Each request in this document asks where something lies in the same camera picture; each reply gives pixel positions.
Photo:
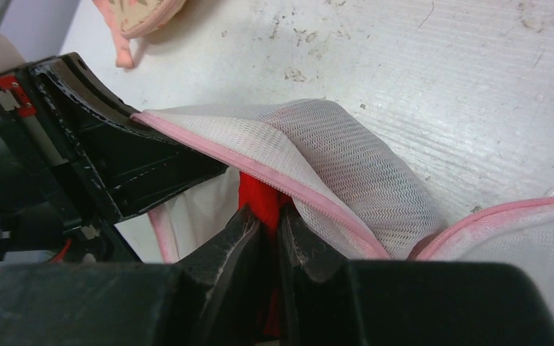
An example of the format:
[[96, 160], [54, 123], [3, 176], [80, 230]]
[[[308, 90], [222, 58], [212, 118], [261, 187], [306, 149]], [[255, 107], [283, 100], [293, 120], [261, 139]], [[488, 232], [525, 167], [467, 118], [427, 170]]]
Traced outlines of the floral padded bra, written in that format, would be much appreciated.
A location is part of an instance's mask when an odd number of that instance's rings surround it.
[[186, 0], [94, 0], [109, 28], [115, 65], [134, 68], [130, 40], [158, 30], [184, 7]]

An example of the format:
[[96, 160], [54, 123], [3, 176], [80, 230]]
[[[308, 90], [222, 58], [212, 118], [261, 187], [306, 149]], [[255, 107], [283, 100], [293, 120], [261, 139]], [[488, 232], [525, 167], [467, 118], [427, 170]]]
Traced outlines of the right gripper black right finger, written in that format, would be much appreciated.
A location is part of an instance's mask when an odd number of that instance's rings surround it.
[[282, 345], [554, 345], [554, 318], [511, 265], [349, 259], [281, 209]]

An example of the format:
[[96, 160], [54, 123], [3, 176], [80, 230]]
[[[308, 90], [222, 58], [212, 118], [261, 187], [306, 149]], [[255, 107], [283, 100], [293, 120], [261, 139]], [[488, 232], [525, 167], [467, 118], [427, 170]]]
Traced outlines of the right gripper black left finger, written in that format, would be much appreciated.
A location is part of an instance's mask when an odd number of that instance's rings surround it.
[[261, 292], [260, 220], [243, 208], [171, 265], [0, 269], [0, 345], [252, 345]]

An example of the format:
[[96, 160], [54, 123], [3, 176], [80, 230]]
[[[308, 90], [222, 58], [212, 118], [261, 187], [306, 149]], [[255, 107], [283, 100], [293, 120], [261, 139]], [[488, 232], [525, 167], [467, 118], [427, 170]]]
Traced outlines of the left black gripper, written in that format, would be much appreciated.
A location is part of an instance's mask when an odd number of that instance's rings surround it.
[[137, 112], [77, 53], [0, 73], [0, 261], [73, 247], [136, 261], [116, 223], [225, 172]]

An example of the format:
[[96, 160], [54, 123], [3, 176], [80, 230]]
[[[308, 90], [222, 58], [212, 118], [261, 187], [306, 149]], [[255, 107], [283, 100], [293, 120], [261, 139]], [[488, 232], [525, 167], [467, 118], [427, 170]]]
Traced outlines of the white mesh laundry bag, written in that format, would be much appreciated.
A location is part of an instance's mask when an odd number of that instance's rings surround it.
[[554, 197], [446, 226], [410, 167], [325, 99], [147, 110], [134, 119], [227, 166], [149, 211], [167, 263], [208, 241], [237, 205], [260, 210], [284, 196], [348, 257], [509, 263], [533, 279], [554, 315]]

